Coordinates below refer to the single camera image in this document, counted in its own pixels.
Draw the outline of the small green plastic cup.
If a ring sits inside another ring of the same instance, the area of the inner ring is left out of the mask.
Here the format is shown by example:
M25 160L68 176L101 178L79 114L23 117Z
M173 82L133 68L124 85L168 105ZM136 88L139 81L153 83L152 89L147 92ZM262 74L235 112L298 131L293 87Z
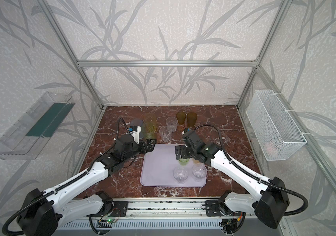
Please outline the small green plastic cup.
M181 166L185 166L189 163L190 159L186 158L186 159L180 159L178 162Z

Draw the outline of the clear faceted cup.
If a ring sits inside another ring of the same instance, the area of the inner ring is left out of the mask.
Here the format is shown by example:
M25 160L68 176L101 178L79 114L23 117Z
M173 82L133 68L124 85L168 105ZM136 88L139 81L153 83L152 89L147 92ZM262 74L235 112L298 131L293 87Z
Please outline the clear faceted cup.
M178 125L178 120L176 117L168 117L166 119L166 125L170 129L171 133L176 132L177 130L177 125Z
M172 132L171 129L168 126L162 126L159 129L159 133L162 139L162 142L164 143L170 143L172 139Z
M174 179L178 183L184 183L187 180L188 175L189 175L188 170L182 166L176 167L173 171Z
M205 178L207 176L207 168L205 167L205 165L203 163L195 164L192 167L192 175L193 175L193 179L196 182L200 182L202 180L205 180Z

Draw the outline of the amber dimpled cup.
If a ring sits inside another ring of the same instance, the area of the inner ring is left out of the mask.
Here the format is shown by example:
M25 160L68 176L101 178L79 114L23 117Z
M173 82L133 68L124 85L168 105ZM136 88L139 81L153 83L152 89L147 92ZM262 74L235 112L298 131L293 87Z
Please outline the amber dimpled cup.
M197 121L197 113L189 112L186 116L187 118L187 126L188 127L194 127L195 123Z
M177 121L178 121L179 125L184 125L185 120L186 120L186 113L185 112L178 112L176 114L176 118L177 118Z

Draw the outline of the yellow transparent plastic cup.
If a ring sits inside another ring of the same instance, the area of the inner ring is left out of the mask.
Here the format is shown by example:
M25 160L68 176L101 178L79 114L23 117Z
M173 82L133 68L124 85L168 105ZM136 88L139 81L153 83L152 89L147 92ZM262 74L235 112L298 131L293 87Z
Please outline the yellow transparent plastic cup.
M192 159L192 161L193 161L194 164L199 164L200 163L200 161L195 160L195 159Z

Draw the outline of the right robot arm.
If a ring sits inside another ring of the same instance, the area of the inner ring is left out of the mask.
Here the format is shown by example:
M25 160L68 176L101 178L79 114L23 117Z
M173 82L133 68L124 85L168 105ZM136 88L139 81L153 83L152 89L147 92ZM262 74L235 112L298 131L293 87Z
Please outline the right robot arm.
M193 158L201 161L216 170L223 172L233 181L241 185L247 194L230 192L224 194L219 200L224 205L224 214L231 211L240 211L254 214L266 226L276 229L283 218L288 206L288 194L282 180L275 177L265 177L231 156L224 154L222 148L214 143L200 146L178 145L175 146L176 159Z

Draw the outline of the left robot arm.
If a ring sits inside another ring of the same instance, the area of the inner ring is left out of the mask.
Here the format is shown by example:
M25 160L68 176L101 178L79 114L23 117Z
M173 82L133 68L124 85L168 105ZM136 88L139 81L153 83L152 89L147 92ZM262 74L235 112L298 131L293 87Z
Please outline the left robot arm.
M21 228L15 235L50 236L66 223L110 209L111 198L104 192L74 203L71 200L117 173L129 159L152 152L156 142L156 139L136 141L131 134L122 135L82 172L44 191L32 190L22 208L11 218Z

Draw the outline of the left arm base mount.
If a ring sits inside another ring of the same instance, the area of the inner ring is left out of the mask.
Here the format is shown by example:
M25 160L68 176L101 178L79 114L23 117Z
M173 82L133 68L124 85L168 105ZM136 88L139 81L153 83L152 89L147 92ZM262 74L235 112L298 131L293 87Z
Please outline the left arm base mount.
M100 216L125 217L128 209L128 201L106 202L98 214Z

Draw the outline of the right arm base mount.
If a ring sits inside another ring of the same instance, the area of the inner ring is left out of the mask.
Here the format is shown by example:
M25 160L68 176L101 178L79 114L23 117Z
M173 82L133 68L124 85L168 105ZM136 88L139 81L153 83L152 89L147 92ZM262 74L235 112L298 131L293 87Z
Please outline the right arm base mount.
M233 212L223 202L218 200L205 201L206 216L229 216L233 215Z

